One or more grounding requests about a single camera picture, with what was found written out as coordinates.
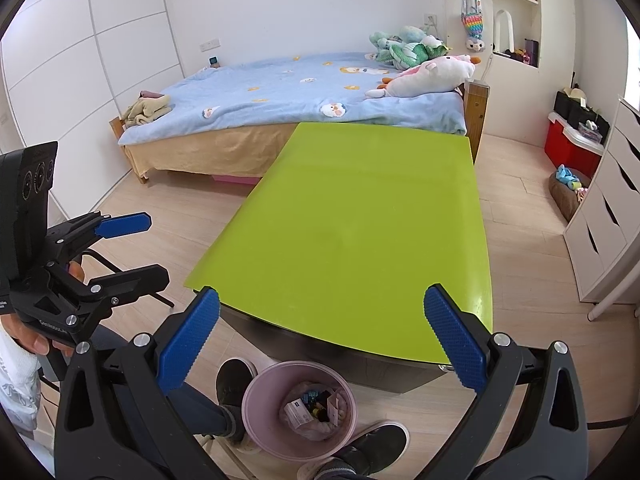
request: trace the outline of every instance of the person's leg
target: person's leg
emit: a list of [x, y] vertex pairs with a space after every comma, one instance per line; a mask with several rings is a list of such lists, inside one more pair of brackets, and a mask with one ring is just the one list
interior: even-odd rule
[[404, 425], [379, 422], [333, 456], [303, 465], [298, 480], [364, 480], [391, 466], [408, 446], [409, 431]]
[[[100, 325], [94, 332], [92, 341], [98, 350], [120, 348], [127, 344], [114, 331]], [[243, 359], [230, 359], [218, 371], [216, 391], [220, 406], [187, 383], [168, 394], [175, 411], [191, 434], [212, 434], [239, 442], [244, 437], [242, 424], [242, 396], [249, 383], [257, 375], [254, 364]], [[126, 388], [117, 388], [116, 394], [127, 421], [136, 434], [143, 433], [142, 421], [136, 416], [137, 410]]]

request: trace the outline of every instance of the beige towel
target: beige towel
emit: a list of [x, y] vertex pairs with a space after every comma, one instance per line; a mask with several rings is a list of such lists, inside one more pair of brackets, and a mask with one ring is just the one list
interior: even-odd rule
[[171, 108], [168, 106], [163, 106], [159, 110], [156, 110], [151, 117], [147, 117], [145, 114], [138, 114], [135, 117], [129, 116], [125, 119], [124, 124], [127, 128], [130, 126], [140, 126], [140, 124], [149, 124], [159, 119], [163, 115], [167, 115], [171, 111]]
[[168, 95], [158, 98], [141, 97], [137, 99], [136, 102], [133, 103], [129, 108], [127, 108], [127, 111], [122, 114], [121, 118], [124, 121], [135, 121], [136, 117], [138, 117], [139, 115], [152, 117], [158, 110], [165, 106], [168, 106], [170, 100], [171, 97]]

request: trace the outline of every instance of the power outlet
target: power outlet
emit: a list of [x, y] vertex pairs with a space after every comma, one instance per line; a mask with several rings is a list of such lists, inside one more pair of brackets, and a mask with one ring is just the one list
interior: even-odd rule
[[438, 15], [424, 13], [424, 24], [428, 27], [438, 28]]
[[200, 45], [200, 51], [206, 52], [207, 50], [213, 50], [214, 48], [218, 48], [220, 46], [220, 40], [218, 38], [214, 38], [211, 41], [207, 41], [207, 43], [203, 43]]

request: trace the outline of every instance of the blue blanket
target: blue blanket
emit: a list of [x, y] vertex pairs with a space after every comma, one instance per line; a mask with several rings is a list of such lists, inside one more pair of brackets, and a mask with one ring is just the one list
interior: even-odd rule
[[398, 72], [364, 53], [270, 59], [208, 69], [162, 92], [172, 111], [128, 128], [120, 144], [141, 144], [238, 126], [301, 122], [358, 122], [466, 133], [455, 92], [416, 98], [365, 99], [383, 77]]

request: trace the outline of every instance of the white lid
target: white lid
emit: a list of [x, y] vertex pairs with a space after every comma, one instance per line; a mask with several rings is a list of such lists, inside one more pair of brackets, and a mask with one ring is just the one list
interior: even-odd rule
[[569, 123], [565, 121], [560, 115], [556, 114], [555, 112], [551, 112], [549, 114], [549, 120], [552, 123], [562, 124], [562, 126], [564, 126], [564, 129], [562, 130], [564, 136], [569, 139], [572, 144], [578, 146], [578, 148], [582, 148], [599, 156], [602, 156], [604, 154], [604, 146], [602, 144], [582, 136], [578, 130], [572, 128]]

